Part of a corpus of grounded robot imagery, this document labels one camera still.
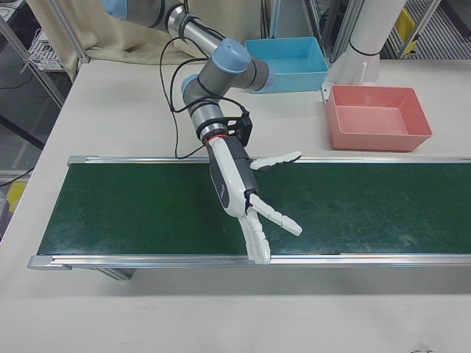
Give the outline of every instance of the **robotic arm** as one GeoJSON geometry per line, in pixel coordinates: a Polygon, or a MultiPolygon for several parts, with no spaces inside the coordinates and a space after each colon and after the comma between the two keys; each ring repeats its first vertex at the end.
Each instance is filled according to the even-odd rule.
{"type": "Polygon", "coordinates": [[[270,261],[270,248],[258,213],[299,235],[302,228],[267,205],[258,195],[252,170],[290,163],[300,152],[263,160],[251,160],[245,152],[252,129],[248,112],[234,125],[219,106],[219,101],[232,87],[261,90],[271,84],[269,66],[254,57],[237,41],[223,38],[185,11],[177,0],[101,0],[108,14],[121,20],[169,32],[174,38],[186,38],[209,56],[198,75],[182,84],[183,101],[189,106],[196,134],[208,150],[210,173],[222,207],[237,217],[250,260],[260,264],[270,261]]]}

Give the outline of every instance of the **black cable clip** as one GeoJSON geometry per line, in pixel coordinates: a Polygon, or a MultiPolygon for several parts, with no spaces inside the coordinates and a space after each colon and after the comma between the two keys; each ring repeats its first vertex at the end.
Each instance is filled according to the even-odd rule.
{"type": "Polygon", "coordinates": [[[229,136],[235,136],[241,141],[243,147],[247,146],[249,143],[250,133],[252,132],[252,120],[250,120],[248,111],[244,111],[240,117],[224,117],[224,118],[214,118],[205,121],[203,124],[198,126],[196,130],[196,135],[199,136],[201,131],[211,124],[224,124],[227,127],[229,136]]]}
{"type": "Polygon", "coordinates": [[[243,112],[242,116],[237,119],[227,119],[227,131],[233,132],[229,136],[236,136],[243,147],[249,143],[250,133],[252,132],[252,120],[250,120],[249,112],[243,112]]]}

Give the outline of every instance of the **beige curtain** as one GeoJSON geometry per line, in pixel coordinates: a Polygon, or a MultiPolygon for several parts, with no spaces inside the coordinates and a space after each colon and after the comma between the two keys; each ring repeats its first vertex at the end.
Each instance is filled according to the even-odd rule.
{"type": "MultiPolygon", "coordinates": [[[[71,27],[90,57],[126,63],[158,64],[170,39],[166,33],[144,28],[107,15],[99,0],[58,0],[71,27]]],[[[74,79],[78,57],[47,0],[27,0],[69,76],[74,79]]],[[[190,0],[190,10],[208,26],[243,42],[260,37],[258,0],[190,0]]],[[[180,63],[192,53],[170,46],[164,63],[180,63]]]]}

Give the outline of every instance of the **white table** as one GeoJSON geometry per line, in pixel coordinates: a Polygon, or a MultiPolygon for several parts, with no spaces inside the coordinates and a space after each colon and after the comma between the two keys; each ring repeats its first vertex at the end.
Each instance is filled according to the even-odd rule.
{"type": "MultiPolygon", "coordinates": [[[[471,62],[381,65],[381,84],[416,89],[434,132],[408,155],[471,156],[471,62]]],[[[1,352],[470,350],[465,268],[163,269],[139,270],[129,282],[86,270],[27,269],[69,156],[172,156],[173,121],[159,84],[154,66],[82,67],[0,245],[1,352]]],[[[404,156],[331,151],[319,92],[230,96],[251,111],[252,156],[295,149],[404,156]]],[[[198,141],[186,114],[179,122],[183,153],[198,141]]]]}

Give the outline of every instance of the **pink bin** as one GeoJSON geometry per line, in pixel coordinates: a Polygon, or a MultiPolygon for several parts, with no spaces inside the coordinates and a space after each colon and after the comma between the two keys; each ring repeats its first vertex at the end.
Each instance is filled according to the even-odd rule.
{"type": "Polygon", "coordinates": [[[412,88],[334,85],[327,116],[335,149],[413,151],[432,135],[412,88]]]}

